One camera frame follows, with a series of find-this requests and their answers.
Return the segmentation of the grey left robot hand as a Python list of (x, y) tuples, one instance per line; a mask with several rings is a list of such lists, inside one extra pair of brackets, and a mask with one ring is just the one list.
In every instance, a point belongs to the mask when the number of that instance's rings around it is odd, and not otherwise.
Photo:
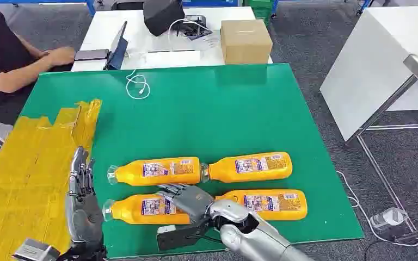
[(82, 146), (76, 148), (68, 174), (65, 198), (71, 245), (96, 246), (103, 243), (103, 214), (93, 187), (94, 160)]

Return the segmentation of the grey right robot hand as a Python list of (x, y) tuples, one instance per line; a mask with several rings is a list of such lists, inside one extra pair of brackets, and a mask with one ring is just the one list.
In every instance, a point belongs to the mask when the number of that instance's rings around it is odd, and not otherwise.
[(189, 215), (191, 223), (203, 220), (209, 207), (214, 202), (214, 197), (195, 185), (183, 183), (169, 183), (158, 185), (161, 188), (156, 192), (169, 200), (176, 208)]

